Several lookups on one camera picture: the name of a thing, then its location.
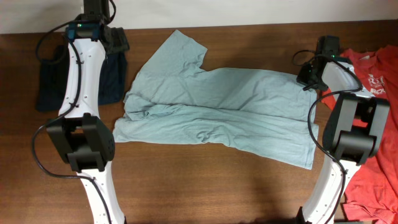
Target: wooden table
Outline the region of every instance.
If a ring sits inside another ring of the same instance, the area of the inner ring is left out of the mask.
[[[357,51],[398,44],[398,22],[333,22],[180,29],[208,48],[203,68],[263,68],[298,74],[298,50],[315,49],[321,35],[337,35]],[[128,90],[136,73],[174,29],[127,30]],[[30,153],[33,132],[57,112],[34,109],[39,89],[35,45],[42,34],[0,35],[0,223],[93,223],[79,180],[54,179]],[[59,35],[43,46],[52,53]],[[100,106],[113,129],[123,103]],[[330,114],[317,107],[320,136]],[[49,137],[37,138],[38,155],[50,170],[73,174]],[[128,223],[250,223],[294,217],[311,194],[323,163],[316,151],[312,170],[266,159],[220,144],[116,145],[113,180]],[[344,219],[341,210],[337,219]]]

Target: black cable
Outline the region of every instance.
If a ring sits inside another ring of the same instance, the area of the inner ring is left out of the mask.
[[[113,7],[113,15],[111,16],[111,18],[109,18],[109,23],[107,23],[107,24],[110,24],[113,21],[115,15],[116,15],[116,5],[113,2],[113,0],[109,0],[109,1],[111,2],[112,7]]]
[[[68,50],[68,39],[67,39],[67,38],[65,39],[65,45],[64,45],[63,52],[62,52],[62,56],[61,56],[60,58],[58,58],[57,60],[42,59],[42,58],[39,56],[39,49],[40,49],[40,46],[42,45],[43,41],[44,41],[51,33],[55,32],[56,30],[58,30],[58,29],[60,29],[60,28],[62,28],[62,27],[64,27],[64,26],[67,26],[67,25],[73,24],[73,23],[83,24],[83,23],[89,23],[89,22],[90,22],[90,21],[73,20],[73,21],[69,21],[69,22],[63,23],[63,24],[57,26],[56,28],[54,28],[54,29],[48,31],[47,33],[45,33],[45,34],[42,36],[42,38],[40,38],[40,40],[38,41],[38,43],[37,43],[37,45],[36,45],[35,55],[36,55],[37,60],[39,60],[40,63],[44,63],[44,64],[47,64],[47,65],[55,65],[55,64],[61,62],[61,60],[65,57],[66,52],[67,52],[67,50]]]
[[[295,58],[299,53],[303,53],[303,52],[310,52],[310,53],[315,54],[315,51],[314,51],[314,50],[299,50],[298,52],[296,52],[296,53],[293,54],[293,57],[292,57],[292,64],[293,64],[293,65],[296,65],[296,66],[304,66],[304,65],[308,65],[309,63],[311,63],[311,61],[314,59],[314,57],[312,57],[310,60],[304,62],[303,64],[296,64],[296,63],[294,62],[294,58]]]
[[[38,51],[39,51],[39,48],[40,48],[41,43],[43,42],[43,40],[44,40],[49,34],[51,34],[51,33],[54,32],[55,30],[57,30],[57,29],[59,29],[59,28],[61,28],[61,27],[63,27],[63,26],[66,26],[66,25],[71,24],[71,23],[76,23],[76,22],[81,23],[81,22],[84,22],[84,21],[70,21],[70,22],[66,22],[66,23],[64,23],[64,24],[62,24],[62,25],[59,25],[59,26],[57,26],[56,28],[54,28],[54,29],[48,31],[48,32],[39,40],[39,42],[37,43],[36,51],[35,51],[35,54],[36,54],[37,59],[38,59],[39,61],[41,61],[41,62],[44,61],[43,59],[41,59],[41,58],[39,57]],[[53,120],[50,120],[50,121],[46,122],[45,124],[41,125],[41,126],[36,130],[36,132],[35,132],[34,135],[32,136],[32,141],[31,141],[32,155],[33,155],[33,158],[34,158],[36,164],[39,166],[39,168],[40,168],[44,173],[46,173],[47,175],[49,175],[49,176],[51,176],[51,177],[62,178],[62,179],[85,179],[85,180],[90,181],[90,182],[93,184],[94,188],[96,189],[96,191],[97,191],[97,193],[98,193],[98,195],[99,195],[99,197],[100,197],[100,199],[101,199],[101,201],[102,201],[102,203],[103,203],[103,205],[104,205],[105,212],[106,212],[106,215],[107,215],[109,224],[112,224],[111,215],[110,215],[110,213],[109,213],[108,206],[107,206],[107,204],[106,204],[106,202],[105,202],[105,199],[104,199],[104,197],[103,197],[103,195],[102,195],[100,189],[98,188],[97,184],[95,183],[95,180],[94,180],[94,179],[89,178],[89,177],[85,177],[85,176],[79,176],[79,175],[60,175],[60,174],[51,173],[50,171],[48,171],[48,170],[40,163],[39,158],[37,157],[37,154],[36,154],[36,150],[35,150],[35,140],[36,140],[37,135],[38,135],[44,128],[46,128],[48,125],[50,125],[50,124],[52,124],[52,123],[54,123],[54,122],[56,122],[56,121],[58,121],[58,120],[64,118],[68,113],[70,113],[70,112],[75,108],[75,106],[76,106],[76,104],[77,104],[77,102],[78,102],[78,99],[79,99],[79,95],[80,95],[80,86],[81,86],[81,61],[80,61],[80,56],[79,56],[79,53],[78,53],[78,51],[77,51],[75,45],[73,44],[73,42],[72,42],[68,37],[65,37],[65,36],[63,36],[63,37],[66,38],[67,41],[69,42],[69,44],[71,45],[71,47],[72,47],[72,49],[73,49],[73,51],[74,51],[74,53],[75,53],[75,55],[76,55],[76,63],[77,63],[77,65],[78,65],[78,83],[77,83],[77,90],[76,90],[75,99],[73,100],[73,103],[70,103],[70,107],[69,107],[69,109],[66,110],[66,112],[62,113],[62,114],[59,115],[57,118],[55,118],[55,119],[53,119]]]
[[[310,51],[310,50],[301,50],[301,51],[299,51],[299,52],[296,52],[296,53],[293,55],[292,61],[294,60],[294,57],[295,57],[297,54],[301,53],[301,52],[312,52],[312,51]],[[344,168],[344,166],[342,165],[342,163],[341,163],[340,161],[338,161],[337,159],[335,159],[327,150],[325,150],[325,149],[320,145],[320,143],[317,141],[317,139],[315,138],[315,136],[313,135],[312,127],[311,127],[311,114],[312,114],[312,111],[313,111],[314,107],[317,105],[317,103],[321,102],[321,100],[325,99],[326,97],[333,96],[333,95],[335,95],[335,94],[353,93],[353,92],[361,91],[361,90],[363,89],[363,85],[362,85],[362,83],[361,83],[361,80],[359,80],[359,78],[358,78],[349,68],[344,67],[344,65],[340,64],[340,63],[339,63],[338,61],[336,61],[335,59],[333,59],[333,58],[331,58],[331,57],[329,57],[329,56],[326,56],[326,55],[315,55],[315,56],[312,57],[309,61],[305,62],[305,63],[302,64],[302,65],[307,65],[307,64],[309,64],[312,60],[315,60],[316,58],[319,58],[319,57],[325,58],[325,59],[327,59],[329,62],[335,63],[337,66],[339,66],[340,68],[342,68],[345,72],[347,72],[350,76],[352,76],[352,77],[354,78],[354,80],[356,81],[356,83],[358,84],[358,87],[357,87],[356,89],[334,91],[334,92],[331,92],[331,93],[328,93],[328,94],[325,94],[325,95],[319,97],[319,98],[318,98],[317,100],[315,100],[315,102],[313,102],[313,104],[311,105],[310,110],[309,110],[309,112],[308,112],[308,116],[307,116],[308,131],[309,131],[309,133],[310,133],[310,136],[311,136],[311,138],[312,138],[312,141],[315,143],[315,145],[317,145],[317,147],[318,147],[323,153],[325,153],[325,155],[327,155],[330,159],[332,159],[333,162],[335,162],[335,163],[338,164],[338,166],[340,167],[340,170],[341,170],[341,174],[342,174],[341,189],[340,189],[340,192],[339,192],[337,201],[336,201],[336,205],[335,205],[335,207],[333,208],[333,211],[332,211],[332,213],[330,214],[329,218],[328,218],[327,221],[325,222],[325,223],[327,224],[327,223],[329,223],[329,221],[330,221],[330,220],[333,218],[333,216],[335,215],[335,213],[336,213],[336,211],[337,211],[337,208],[338,208],[338,206],[339,206],[339,204],[340,204],[340,199],[341,199],[341,197],[342,197],[343,194],[344,194],[344,188],[345,188],[345,184],[346,184],[346,175],[347,175],[347,171],[345,170],[345,168]]]

